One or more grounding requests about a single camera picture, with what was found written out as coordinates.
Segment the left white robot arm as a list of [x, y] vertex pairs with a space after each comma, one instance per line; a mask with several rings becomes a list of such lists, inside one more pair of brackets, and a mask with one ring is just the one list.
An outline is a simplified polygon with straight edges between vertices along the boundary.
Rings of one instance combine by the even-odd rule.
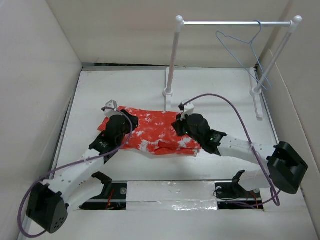
[[139, 119], [126, 110], [112, 110], [105, 130], [89, 145], [80, 160], [58, 167], [60, 174], [44, 178], [30, 189], [26, 215], [46, 233], [57, 232], [69, 212], [93, 197], [111, 194], [111, 179], [100, 172], [132, 136]]

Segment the red white patterned trousers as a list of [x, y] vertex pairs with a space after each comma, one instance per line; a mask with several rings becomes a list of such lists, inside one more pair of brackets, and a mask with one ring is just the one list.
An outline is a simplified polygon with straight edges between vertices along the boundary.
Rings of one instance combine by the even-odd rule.
[[172, 123], [176, 121], [177, 112], [143, 110], [120, 106], [130, 115], [138, 117], [138, 127], [124, 145], [124, 150], [138, 150], [144, 153], [162, 155], [195, 156], [201, 146], [187, 135], [177, 136]]

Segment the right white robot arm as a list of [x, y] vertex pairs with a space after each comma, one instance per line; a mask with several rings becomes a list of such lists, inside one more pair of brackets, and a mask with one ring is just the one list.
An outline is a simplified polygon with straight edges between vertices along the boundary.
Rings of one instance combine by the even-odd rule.
[[262, 145], [237, 139], [211, 129], [201, 114], [179, 114], [172, 127], [177, 136], [191, 137], [209, 154], [244, 160], [260, 167], [256, 171], [240, 170], [233, 177], [231, 191], [237, 197], [271, 185], [294, 195], [308, 170], [307, 163], [289, 143], [281, 141], [277, 145]]

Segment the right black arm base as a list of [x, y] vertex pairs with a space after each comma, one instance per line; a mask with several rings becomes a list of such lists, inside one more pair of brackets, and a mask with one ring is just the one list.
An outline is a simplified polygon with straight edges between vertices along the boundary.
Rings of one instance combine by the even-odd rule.
[[239, 185], [244, 172], [239, 171], [230, 181], [215, 182], [213, 196], [217, 199], [218, 210], [264, 209], [259, 190], [246, 191]]

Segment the blue wire hanger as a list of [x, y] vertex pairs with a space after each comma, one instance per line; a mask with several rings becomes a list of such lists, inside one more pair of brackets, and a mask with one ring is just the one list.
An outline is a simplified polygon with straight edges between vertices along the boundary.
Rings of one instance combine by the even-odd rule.
[[252, 37], [252, 39], [249, 40], [249, 41], [242, 40], [242, 39], [237, 38], [237, 37], [234, 37], [234, 36], [232, 36], [232, 35], [226, 35], [226, 34], [224, 34], [222, 31], [219, 31], [219, 30], [217, 30], [217, 31], [215, 32], [215, 36], [216, 36], [216, 38], [218, 39], [218, 41], [221, 43], [221, 45], [227, 50], [227, 52], [236, 60], [236, 62], [237, 62], [238, 64], [240, 64], [240, 66], [242, 67], [242, 69], [244, 69], [244, 70], [249, 74], [250, 77], [253, 77], [253, 79], [254, 79], [255, 82], [257, 83], [257, 86], [258, 86], [258, 87], [262, 87], [264, 90], [267, 90], [267, 91], [268, 91], [268, 90], [270, 90], [270, 88], [272, 87], [269, 79], [268, 79], [268, 78], [266, 79], [266, 81], [267, 81], [267, 83], [268, 83], [268, 85], [269, 85], [269, 88], [267, 88], [260, 80], [257, 79], [257, 77], [255, 77], [253, 74], [250, 73], [250, 71], [241, 63], [241, 61], [231, 52], [231, 50], [226, 46], [226, 44], [224, 43], [224, 41], [220, 38], [220, 35], [221, 35], [221, 36], [223, 36], [224, 38], [232, 39], [232, 40], [235, 40], [235, 41], [240, 42], [240, 43], [242, 43], [242, 44], [248, 45], [248, 46], [250, 47], [250, 50], [251, 50], [253, 56], [255, 57], [256, 62], [258, 63], [258, 66], [259, 66], [260, 69], [262, 70], [262, 73], [263, 73], [262, 76], [264, 77], [264, 76], [265, 76], [265, 75], [264, 75], [265, 71], [263, 70], [263, 67], [262, 67], [262, 65], [261, 65], [261, 62], [260, 62], [260, 60], [259, 60], [259, 58], [258, 58], [258, 56], [257, 56], [257, 54], [256, 54], [256, 52], [255, 52], [254, 46], [253, 46], [253, 43], [254, 43], [255, 39], [257, 38], [257, 36], [258, 36], [258, 35], [260, 34], [260, 32], [262, 31], [263, 26], [262, 26], [261, 21], [255, 20], [255, 22], [258, 23], [259, 30], [258, 30], [258, 32]]

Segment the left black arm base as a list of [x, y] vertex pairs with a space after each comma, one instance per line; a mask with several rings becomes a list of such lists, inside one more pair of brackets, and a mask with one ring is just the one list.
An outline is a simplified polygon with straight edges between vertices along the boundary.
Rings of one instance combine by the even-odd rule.
[[127, 209], [127, 181], [113, 181], [109, 176], [102, 172], [96, 172], [92, 175], [103, 184], [100, 195], [97, 195], [79, 208], [85, 211], [122, 211]]

